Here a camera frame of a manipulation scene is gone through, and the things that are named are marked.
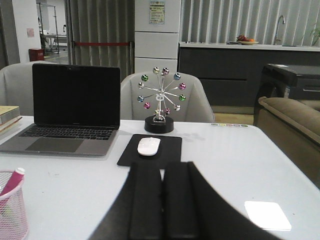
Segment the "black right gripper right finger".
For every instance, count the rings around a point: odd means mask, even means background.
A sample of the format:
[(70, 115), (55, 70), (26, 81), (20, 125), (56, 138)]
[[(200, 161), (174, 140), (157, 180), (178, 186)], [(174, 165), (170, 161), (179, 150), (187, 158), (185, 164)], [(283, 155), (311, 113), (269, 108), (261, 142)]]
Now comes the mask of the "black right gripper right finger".
[(210, 186), (193, 162), (169, 163), (164, 174), (168, 240), (276, 240)]

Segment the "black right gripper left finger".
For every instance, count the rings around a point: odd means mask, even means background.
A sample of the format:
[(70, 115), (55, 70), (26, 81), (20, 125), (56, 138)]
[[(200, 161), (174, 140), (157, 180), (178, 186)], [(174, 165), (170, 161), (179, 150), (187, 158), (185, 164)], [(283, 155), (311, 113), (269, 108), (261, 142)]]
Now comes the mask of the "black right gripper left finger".
[(160, 240), (162, 179), (159, 168), (134, 162), (110, 209), (90, 240)]

